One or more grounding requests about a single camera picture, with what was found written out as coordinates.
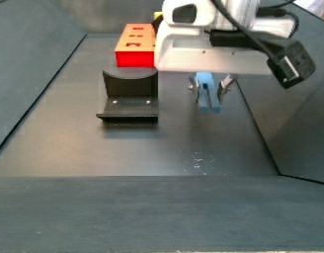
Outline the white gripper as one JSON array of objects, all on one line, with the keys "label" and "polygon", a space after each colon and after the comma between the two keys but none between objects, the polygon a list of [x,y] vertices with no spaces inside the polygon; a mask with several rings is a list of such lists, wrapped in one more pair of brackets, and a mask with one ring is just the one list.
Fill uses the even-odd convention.
[{"label": "white gripper", "polygon": [[[154,66],[159,71],[269,74],[266,61],[292,41],[293,30],[293,19],[261,0],[163,0]],[[218,83],[218,101],[237,81],[230,74]],[[198,100],[193,76],[186,89]]]}]

